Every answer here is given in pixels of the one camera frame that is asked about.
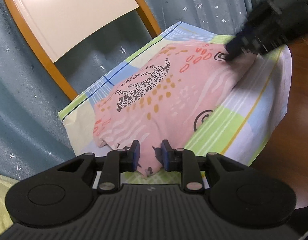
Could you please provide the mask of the pink patterned shorts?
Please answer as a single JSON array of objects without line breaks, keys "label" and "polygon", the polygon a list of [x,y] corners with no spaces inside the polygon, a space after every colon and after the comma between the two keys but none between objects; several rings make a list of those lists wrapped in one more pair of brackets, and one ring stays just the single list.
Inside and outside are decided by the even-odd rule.
[{"label": "pink patterned shorts", "polygon": [[228,62],[226,54],[223,45],[198,40],[164,46],[95,104],[95,144],[116,150],[137,140],[137,170],[144,177],[157,173],[161,142],[183,147],[256,59],[247,53]]}]

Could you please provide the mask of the pastel checked chair cushion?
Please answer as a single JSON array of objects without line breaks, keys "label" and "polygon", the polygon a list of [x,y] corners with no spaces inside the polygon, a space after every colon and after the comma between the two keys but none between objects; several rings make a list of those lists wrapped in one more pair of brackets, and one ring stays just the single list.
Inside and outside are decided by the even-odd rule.
[{"label": "pastel checked chair cushion", "polygon": [[[109,146],[98,147],[94,142],[95,104],[106,98],[118,83],[137,73],[167,44],[192,40],[225,47],[230,36],[178,22],[99,78],[61,110],[58,116],[75,155],[92,152],[100,157],[113,150]],[[266,56],[256,55],[252,66],[225,100],[214,111],[202,115],[200,127],[181,148],[198,156],[216,152],[251,165],[287,112],[291,74],[292,59],[287,46]],[[173,184],[180,179],[178,173],[166,172],[163,168],[148,177],[138,170],[122,175],[122,182],[131,184]]]}]

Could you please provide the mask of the green sofa cover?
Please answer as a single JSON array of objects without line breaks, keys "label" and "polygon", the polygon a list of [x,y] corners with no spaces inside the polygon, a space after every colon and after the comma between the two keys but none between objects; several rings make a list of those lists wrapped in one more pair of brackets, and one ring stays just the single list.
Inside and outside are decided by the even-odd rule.
[{"label": "green sofa cover", "polygon": [[13,224],[5,206],[5,197],[17,182],[18,180],[0,175],[0,235]]}]

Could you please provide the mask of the white wooden chair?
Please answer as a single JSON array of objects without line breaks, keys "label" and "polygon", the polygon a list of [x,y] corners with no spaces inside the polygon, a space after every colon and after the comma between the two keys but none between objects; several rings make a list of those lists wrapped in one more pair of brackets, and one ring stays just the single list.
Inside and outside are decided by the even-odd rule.
[{"label": "white wooden chair", "polygon": [[59,88],[77,92],[55,66],[65,53],[117,18],[136,10],[151,37],[162,31],[144,0],[4,0],[22,36]]}]

